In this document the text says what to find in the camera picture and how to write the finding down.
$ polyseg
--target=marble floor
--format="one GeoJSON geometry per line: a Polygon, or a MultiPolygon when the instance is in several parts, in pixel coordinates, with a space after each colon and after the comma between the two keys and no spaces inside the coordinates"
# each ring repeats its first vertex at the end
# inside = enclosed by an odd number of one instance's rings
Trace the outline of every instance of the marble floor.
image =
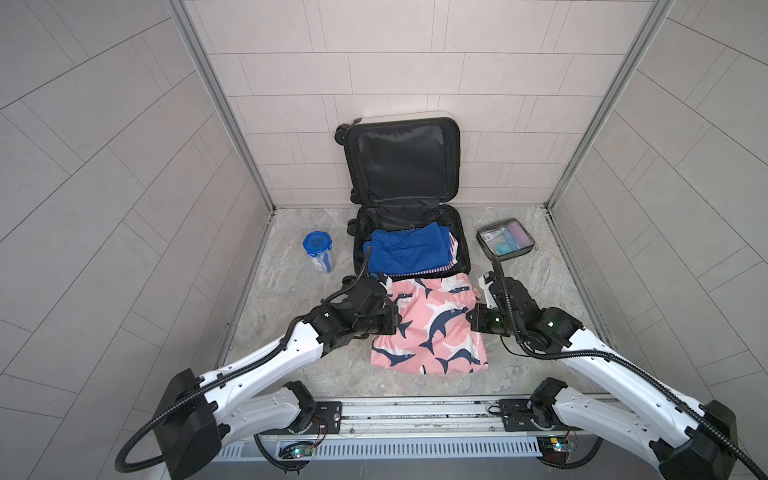
{"type": "MultiPolygon", "coordinates": [[[[505,271],[528,288],[539,306],[557,306],[581,320],[587,315],[563,256],[554,241],[542,207],[459,207],[469,242],[472,271],[477,279],[491,270],[475,232],[487,223],[514,217],[536,239],[537,249],[504,262],[505,271]]],[[[341,287],[341,279],[354,274],[353,238],[346,233],[354,208],[281,209],[274,219],[243,315],[234,334],[227,361],[234,361],[282,336],[293,317],[309,312],[320,299],[341,287]],[[320,273],[310,266],[303,238],[322,230],[333,239],[334,269],[320,273]]],[[[371,366],[371,340],[353,340],[317,362],[290,373],[276,384],[301,380],[315,397],[340,396],[450,396],[528,394],[547,376],[564,380],[582,392],[602,392],[589,379],[561,362],[541,361],[507,353],[497,336],[484,335],[488,371],[464,375],[412,375],[371,366]]],[[[514,341],[507,341],[513,349],[514,341]]]]}

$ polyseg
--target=blue clothing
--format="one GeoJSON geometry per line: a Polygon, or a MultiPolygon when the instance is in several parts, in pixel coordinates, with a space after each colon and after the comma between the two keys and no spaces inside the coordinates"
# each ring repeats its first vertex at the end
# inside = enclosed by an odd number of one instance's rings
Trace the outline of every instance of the blue clothing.
{"type": "Polygon", "coordinates": [[[368,270],[374,273],[409,275],[446,266],[453,260],[449,229],[436,222],[414,230],[374,230],[371,240],[363,244],[364,252],[368,246],[372,247],[368,270]]]}

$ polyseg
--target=wall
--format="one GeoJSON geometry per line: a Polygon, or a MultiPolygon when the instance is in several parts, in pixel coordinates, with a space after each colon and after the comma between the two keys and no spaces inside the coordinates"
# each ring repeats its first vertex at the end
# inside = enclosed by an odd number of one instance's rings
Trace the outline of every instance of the wall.
{"type": "Polygon", "coordinates": [[[162,0],[9,0],[0,45],[0,477],[112,477],[268,212],[162,0]]]}
{"type": "Polygon", "coordinates": [[[554,208],[619,350],[733,409],[763,469],[765,25],[763,0],[678,0],[554,208]]]}
{"type": "Polygon", "coordinates": [[[349,204],[341,123],[444,110],[454,203],[542,203],[650,2],[187,0],[278,205],[349,204]]]}

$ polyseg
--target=black cable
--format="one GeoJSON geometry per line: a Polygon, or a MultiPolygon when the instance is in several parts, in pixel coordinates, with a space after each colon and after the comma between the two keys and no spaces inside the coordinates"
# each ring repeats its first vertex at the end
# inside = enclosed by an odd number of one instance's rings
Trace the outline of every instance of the black cable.
{"type": "Polygon", "coordinates": [[[275,465],[277,468],[283,471],[283,474],[286,474],[288,472],[296,472],[299,474],[302,468],[306,467],[310,464],[309,460],[296,460],[294,462],[281,462],[277,458],[274,458],[270,453],[264,448],[263,443],[261,443],[261,439],[259,438],[259,434],[253,436],[253,440],[256,442],[256,447],[259,448],[259,452],[261,452],[261,455],[272,465],[275,465]]]}
{"type": "Polygon", "coordinates": [[[709,423],[703,416],[699,415],[698,412],[696,412],[696,410],[692,409],[682,399],[678,398],[663,383],[656,380],[653,376],[649,375],[642,368],[640,368],[639,366],[636,366],[629,360],[626,360],[613,353],[604,352],[601,350],[575,350],[573,352],[537,353],[533,349],[531,349],[531,347],[528,346],[528,344],[525,342],[525,339],[521,337],[520,329],[517,328],[517,325],[520,325],[520,323],[522,322],[522,318],[520,317],[519,313],[513,313],[511,311],[512,301],[511,301],[511,296],[509,294],[507,281],[506,281],[506,278],[504,277],[504,271],[501,269],[501,263],[498,262],[498,260],[494,259],[494,270],[497,270],[497,268],[498,270],[500,270],[500,272],[498,271],[496,272],[496,276],[498,277],[499,281],[502,282],[502,292],[504,294],[505,308],[507,310],[507,314],[510,316],[510,318],[513,319],[513,323],[515,324],[515,340],[517,341],[518,345],[522,349],[523,353],[526,353],[530,357],[539,359],[539,360],[562,360],[562,359],[573,359],[578,357],[589,356],[589,357],[606,359],[609,362],[618,363],[619,365],[628,369],[632,373],[635,373],[636,375],[640,376],[646,382],[650,383],[656,390],[658,390],[665,397],[667,397],[677,408],[687,413],[692,419],[698,422],[699,425],[702,425],[706,430],[708,430],[712,434],[717,444],[719,444],[722,448],[726,449],[728,453],[738,458],[744,464],[744,466],[746,466],[750,470],[750,472],[752,472],[759,480],[768,480],[768,475],[766,475],[763,472],[763,470],[761,470],[760,467],[757,466],[757,464],[753,462],[752,459],[746,453],[744,453],[741,449],[739,449],[738,445],[734,445],[733,442],[731,442],[731,440],[728,437],[726,437],[720,430],[717,429],[717,427],[709,423]]]}
{"type": "Polygon", "coordinates": [[[560,470],[572,470],[573,468],[579,468],[583,467],[584,465],[588,464],[590,460],[594,458],[595,455],[598,454],[598,450],[600,450],[600,445],[603,445],[603,439],[601,437],[598,437],[598,440],[592,445],[592,450],[589,451],[588,454],[586,454],[581,460],[577,460],[576,462],[572,463],[554,463],[549,462],[547,460],[544,460],[541,457],[536,457],[538,461],[543,463],[544,465],[548,467],[553,468],[559,468],[560,470]]]}
{"type": "Polygon", "coordinates": [[[321,300],[321,303],[328,303],[331,300],[335,299],[338,296],[344,295],[345,293],[348,293],[352,290],[352,288],[357,285],[357,283],[362,279],[362,276],[366,274],[366,271],[368,270],[368,262],[371,259],[371,246],[368,246],[368,250],[366,251],[365,258],[362,259],[362,266],[360,267],[360,272],[357,274],[355,279],[347,286],[343,287],[338,292],[331,293],[328,295],[327,298],[324,300],[321,300]]]}
{"type": "Polygon", "coordinates": [[[151,466],[157,465],[158,463],[162,463],[163,462],[162,455],[158,455],[157,457],[149,458],[147,460],[142,460],[140,462],[131,462],[131,463],[126,462],[126,458],[128,457],[128,454],[131,453],[131,450],[133,449],[133,447],[135,447],[136,444],[139,443],[139,441],[146,434],[148,434],[153,428],[160,425],[163,422],[163,420],[165,420],[171,413],[176,412],[178,409],[184,407],[185,405],[189,404],[190,402],[197,399],[198,397],[205,395],[211,390],[224,385],[225,383],[229,382],[231,379],[244,375],[245,373],[251,372],[252,370],[259,368],[260,366],[269,362],[271,359],[275,358],[278,353],[282,352],[286,348],[286,345],[288,345],[288,342],[290,341],[290,337],[293,335],[293,330],[296,328],[297,323],[300,322],[303,318],[304,318],[303,316],[298,316],[292,319],[288,324],[288,329],[286,330],[285,336],[283,336],[283,338],[280,339],[280,343],[271,352],[267,353],[265,356],[261,357],[258,360],[253,361],[252,363],[249,363],[248,365],[242,366],[237,370],[233,370],[232,372],[229,372],[226,375],[222,376],[220,379],[214,382],[211,382],[205,385],[204,387],[199,388],[198,390],[195,390],[195,392],[191,393],[189,396],[186,396],[181,400],[177,400],[176,403],[174,403],[172,406],[168,407],[163,412],[153,417],[152,420],[145,423],[144,426],[138,429],[136,433],[134,433],[128,439],[128,441],[125,442],[125,445],[123,445],[123,448],[120,449],[120,451],[118,452],[118,456],[115,457],[114,459],[114,469],[120,473],[131,473],[131,472],[137,472],[139,470],[144,470],[145,468],[149,468],[151,466]]]}

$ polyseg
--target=suitcase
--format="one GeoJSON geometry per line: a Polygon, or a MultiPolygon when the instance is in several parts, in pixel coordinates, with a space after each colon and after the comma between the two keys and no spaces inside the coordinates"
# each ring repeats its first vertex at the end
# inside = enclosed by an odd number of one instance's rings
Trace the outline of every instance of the suitcase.
{"type": "Polygon", "coordinates": [[[458,241],[456,265],[407,278],[444,278],[469,273],[469,248],[462,218],[448,205],[458,193],[458,125],[444,111],[360,118],[336,129],[352,177],[350,200],[361,205],[347,224],[355,237],[353,260],[359,273],[363,244],[376,229],[387,231],[448,227],[458,241]]]}

